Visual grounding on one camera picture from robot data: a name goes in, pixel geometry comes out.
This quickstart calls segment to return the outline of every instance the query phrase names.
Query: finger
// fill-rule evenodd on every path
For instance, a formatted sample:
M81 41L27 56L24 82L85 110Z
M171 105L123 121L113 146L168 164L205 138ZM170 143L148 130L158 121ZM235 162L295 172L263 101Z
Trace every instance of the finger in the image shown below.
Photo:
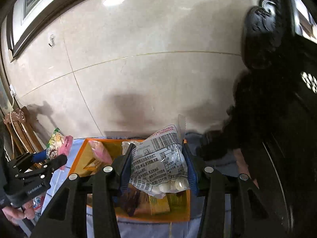
M256 185L256 187L258 187L258 189L259 189L259 185L258 185L258 183L257 183L257 180L256 179L254 179L253 180L253 183Z
M23 207L24 207L25 209L30 208L30 207L33 207L33 201L28 201L27 203L25 203L25 204L23 205Z
M27 219L33 219L35 217L35 212L34 212L33 207L27 208L26 210L24 210L24 214L25 214Z
M23 212L17 210L16 208L13 208L13 207L6 206L5 208L2 209L2 211L4 213L6 213L7 215L12 216L13 218L16 218L16 219L24 219L25 218L25 215Z
M6 217L9 221L11 221L12 216L8 215L5 210L2 210L2 211L3 211L4 215L5 215L5 217Z
M10 222L12 223L12 224L14 224L15 226L18 226L19 225L19 223L18 223L18 219L15 219L15 218L12 218L11 220L10 220Z

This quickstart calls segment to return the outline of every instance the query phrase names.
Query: plastic bag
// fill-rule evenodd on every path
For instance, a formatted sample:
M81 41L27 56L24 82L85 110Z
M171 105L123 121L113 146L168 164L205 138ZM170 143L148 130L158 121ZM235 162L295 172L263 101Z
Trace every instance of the plastic bag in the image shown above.
M90 140L88 142L93 150L94 158L110 166L112 164L112 158L102 142L97 140Z
M189 189L187 164L182 154L185 117L141 142L132 152L130 183L157 198Z
M54 159L55 157L65 154L69 155L70 148L73 144L72 136L63 136L59 133L59 128L56 128L47 144L46 157L48 159Z
M122 142L122 155L126 154L131 143L133 143L135 146L138 146L140 144L140 142L136 141L136 140L123 141Z

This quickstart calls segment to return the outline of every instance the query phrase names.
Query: silver screw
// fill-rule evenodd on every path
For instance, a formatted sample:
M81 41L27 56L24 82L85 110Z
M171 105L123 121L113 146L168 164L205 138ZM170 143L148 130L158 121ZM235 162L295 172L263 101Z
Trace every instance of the silver screw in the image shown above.
M205 172L206 173L212 173L213 171L214 171L214 169L211 166L205 167Z
M77 174L71 174L69 177L68 177L68 179L70 179L71 181L73 181L73 180L75 180L75 179L77 179Z
M105 166L105 167L103 168L103 171L104 171L105 173L110 173L112 170L113 170L113 168L112 168L111 166Z
M246 175L246 174L240 174L240 179L242 180L242 181L246 181L247 179L249 179L249 177L248 177L248 175Z

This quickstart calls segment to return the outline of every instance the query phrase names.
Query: wall outlet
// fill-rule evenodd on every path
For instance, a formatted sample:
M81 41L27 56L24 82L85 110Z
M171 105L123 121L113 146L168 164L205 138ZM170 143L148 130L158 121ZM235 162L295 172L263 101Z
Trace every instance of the wall outlet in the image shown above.
M15 97L16 96L16 92L15 92L15 90L14 90L14 87L13 87L13 85L12 84L10 84L10 93L11 93L11 95L13 96L13 97Z

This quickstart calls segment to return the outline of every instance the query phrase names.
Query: white ball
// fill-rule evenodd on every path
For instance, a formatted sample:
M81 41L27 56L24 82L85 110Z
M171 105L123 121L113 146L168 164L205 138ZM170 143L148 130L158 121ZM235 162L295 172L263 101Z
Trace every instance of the white ball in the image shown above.
M151 192L153 194L161 194L161 192L159 191L159 187L158 186L153 186Z
M189 188L188 181L185 177L180 176L175 180L175 188L179 191L186 190Z
M159 190L163 193L167 193L167 192L170 192L171 190L171 184L170 182L167 182L167 183L161 183L159 186L158 186Z

